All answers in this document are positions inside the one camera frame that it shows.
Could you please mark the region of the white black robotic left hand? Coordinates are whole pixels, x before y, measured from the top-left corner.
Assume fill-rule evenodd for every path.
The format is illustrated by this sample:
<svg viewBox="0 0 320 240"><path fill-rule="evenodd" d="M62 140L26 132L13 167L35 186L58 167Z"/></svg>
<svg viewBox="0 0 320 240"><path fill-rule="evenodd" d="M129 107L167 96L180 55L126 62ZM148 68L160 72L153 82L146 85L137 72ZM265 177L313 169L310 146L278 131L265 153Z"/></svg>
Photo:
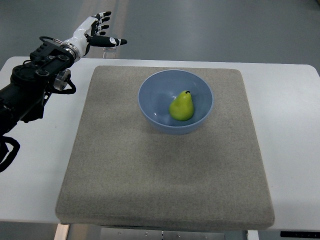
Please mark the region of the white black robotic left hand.
<svg viewBox="0 0 320 240"><path fill-rule="evenodd" d="M79 61L90 51L90 47L107 47L116 44L126 45L127 40L106 36L109 28L110 11L97 13L88 17L74 32L71 38L64 40L61 47L73 55L74 61Z"/></svg>

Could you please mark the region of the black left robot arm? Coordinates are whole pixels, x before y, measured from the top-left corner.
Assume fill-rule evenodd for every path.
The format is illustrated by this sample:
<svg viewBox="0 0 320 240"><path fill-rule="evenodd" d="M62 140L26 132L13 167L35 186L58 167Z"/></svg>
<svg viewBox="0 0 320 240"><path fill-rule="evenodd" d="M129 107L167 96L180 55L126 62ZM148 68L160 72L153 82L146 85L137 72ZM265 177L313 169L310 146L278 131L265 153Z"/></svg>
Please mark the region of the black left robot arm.
<svg viewBox="0 0 320 240"><path fill-rule="evenodd" d="M10 83L0 91L0 170L13 162L20 144L6 136L19 121L25 123L43 118L44 108L52 94L76 92L70 67L79 59L72 43L41 36L42 45L28 60L13 68Z"/></svg>

